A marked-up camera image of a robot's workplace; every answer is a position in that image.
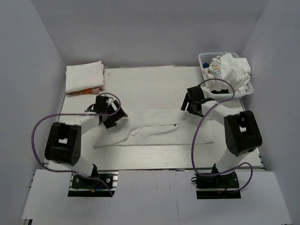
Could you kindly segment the white printed t-shirt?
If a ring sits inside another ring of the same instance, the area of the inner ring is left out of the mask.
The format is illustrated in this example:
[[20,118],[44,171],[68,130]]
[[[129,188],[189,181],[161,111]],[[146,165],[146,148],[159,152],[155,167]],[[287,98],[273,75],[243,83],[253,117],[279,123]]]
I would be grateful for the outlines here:
[[246,58],[235,58],[231,53],[213,57],[202,64],[205,85],[211,92],[227,90],[232,93],[245,93],[248,90],[251,67]]

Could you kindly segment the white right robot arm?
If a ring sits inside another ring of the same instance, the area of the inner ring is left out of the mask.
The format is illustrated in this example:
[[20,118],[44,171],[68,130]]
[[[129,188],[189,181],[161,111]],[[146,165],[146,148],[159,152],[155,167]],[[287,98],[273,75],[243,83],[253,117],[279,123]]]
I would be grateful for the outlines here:
[[[181,110],[201,117],[192,139],[192,167],[198,177],[211,179],[217,187],[224,186],[229,181],[228,176],[244,165],[242,162],[244,157],[263,143],[252,111],[234,111],[212,98],[205,98],[203,87],[200,85],[187,89]],[[211,173],[204,174],[200,173],[195,166],[194,150],[198,131],[208,116],[224,127],[226,149],[221,159],[213,165]]]

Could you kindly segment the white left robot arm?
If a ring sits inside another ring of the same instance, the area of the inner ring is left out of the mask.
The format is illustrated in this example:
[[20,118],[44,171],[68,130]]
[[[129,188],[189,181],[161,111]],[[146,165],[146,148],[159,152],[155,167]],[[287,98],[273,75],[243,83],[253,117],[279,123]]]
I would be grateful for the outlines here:
[[83,177],[88,187],[99,182],[97,167],[81,156],[82,136],[93,128],[103,125],[109,129],[117,121],[128,115],[121,108],[119,98],[110,93],[96,96],[84,113],[63,113],[62,116],[75,116],[71,122],[55,122],[48,136],[45,158],[66,166],[71,173]]

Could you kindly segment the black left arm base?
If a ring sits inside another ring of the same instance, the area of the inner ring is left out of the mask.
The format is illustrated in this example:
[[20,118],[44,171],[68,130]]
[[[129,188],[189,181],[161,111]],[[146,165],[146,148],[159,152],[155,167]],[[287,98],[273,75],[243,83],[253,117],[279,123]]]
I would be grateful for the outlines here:
[[[117,187],[118,172],[98,171],[98,178],[101,179],[109,187],[112,194],[114,194]],[[72,174],[68,197],[112,197],[112,195],[102,182],[87,180]]]

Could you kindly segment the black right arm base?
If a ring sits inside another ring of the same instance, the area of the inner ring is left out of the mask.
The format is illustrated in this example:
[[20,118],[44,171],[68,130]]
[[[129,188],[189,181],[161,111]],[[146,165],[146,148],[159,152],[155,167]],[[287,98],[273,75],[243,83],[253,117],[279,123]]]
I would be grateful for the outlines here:
[[241,198],[236,172],[214,177],[203,177],[195,174],[191,182],[196,186],[196,197],[198,200]]

